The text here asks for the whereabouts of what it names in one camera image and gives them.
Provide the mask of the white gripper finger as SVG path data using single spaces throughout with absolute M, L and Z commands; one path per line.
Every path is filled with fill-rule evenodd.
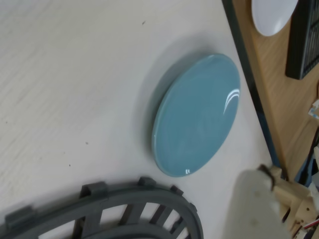
M 290 239 L 274 195 L 269 168 L 245 170 L 236 178 L 222 237 L 224 239 Z

